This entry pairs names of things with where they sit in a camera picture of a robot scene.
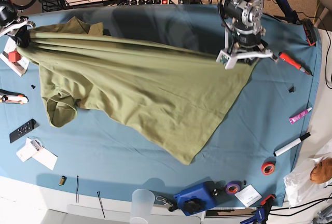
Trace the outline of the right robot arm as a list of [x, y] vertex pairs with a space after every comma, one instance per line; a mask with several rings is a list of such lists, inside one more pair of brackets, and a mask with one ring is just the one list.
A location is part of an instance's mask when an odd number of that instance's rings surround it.
[[35, 23], [28, 17], [19, 16], [18, 9], [10, 0], [1, 0], [1, 36], [9, 36], [16, 45], [26, 48], [30, 43], [28, 27]]

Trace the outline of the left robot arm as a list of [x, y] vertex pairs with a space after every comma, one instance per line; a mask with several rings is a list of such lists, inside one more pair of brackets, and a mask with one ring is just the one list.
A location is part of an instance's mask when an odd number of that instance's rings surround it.
[[224, 48], [216, 62], [232, 69], [235, 65], [251, 65], [258, 59], [277, 57], [262, 39], [266, 30], [261, 23], [265, 0], [220, 0], [218, 11], [225, 27]]

